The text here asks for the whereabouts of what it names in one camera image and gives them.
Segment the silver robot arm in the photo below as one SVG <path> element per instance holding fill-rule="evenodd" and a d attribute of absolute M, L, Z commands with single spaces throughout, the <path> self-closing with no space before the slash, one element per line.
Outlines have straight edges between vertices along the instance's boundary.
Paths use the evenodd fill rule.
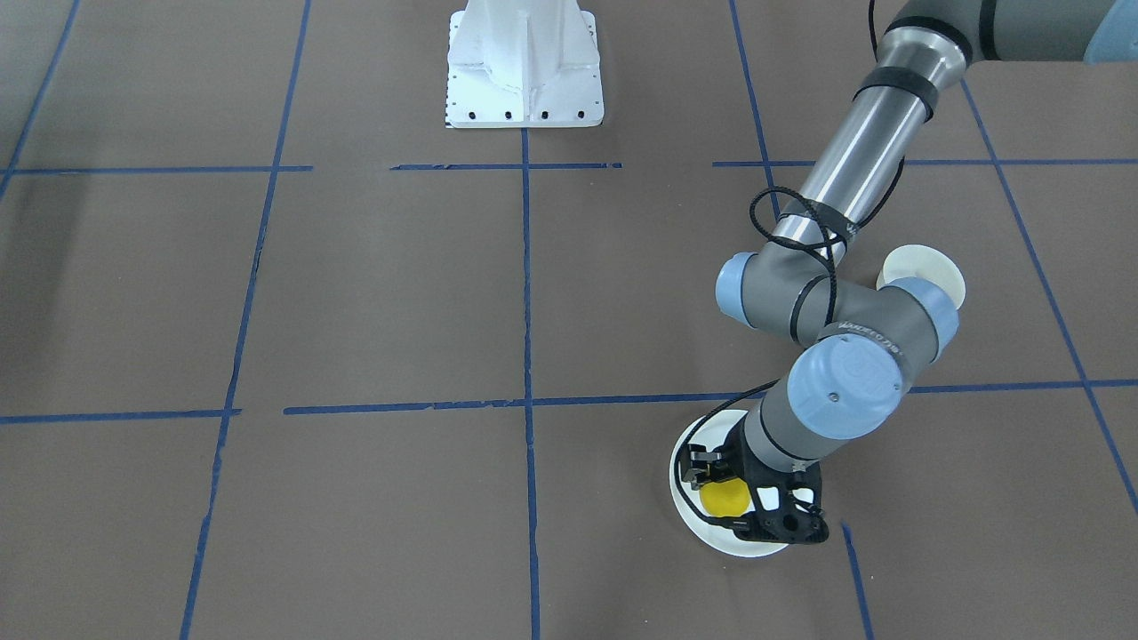
<path fill-rule="evenodd" d="M 869 69 L 866 1 L 729 1 L 750 117 L 719 177 L 797 188 Z M 1135 489 L 1135 64 L 981 61 L 942 95 L 843 271 L 933 244 L 968 282 L 935 394 L 1073 397 Z"/>

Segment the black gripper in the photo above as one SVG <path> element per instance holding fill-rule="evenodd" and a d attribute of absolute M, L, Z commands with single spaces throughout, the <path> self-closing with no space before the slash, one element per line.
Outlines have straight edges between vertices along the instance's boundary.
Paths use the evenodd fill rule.
<path fill-rule="evenodd" d="M 800 474 L 772 469 L 758 458 L 745 441 L 745 417 L 727 432 L 721 451 L 699 444 L 685 446 L 685 482 L 690 486 L 720 484 L 739 477 L 751 490 L 776 489 L 792 492 L 801 487 Z"/>

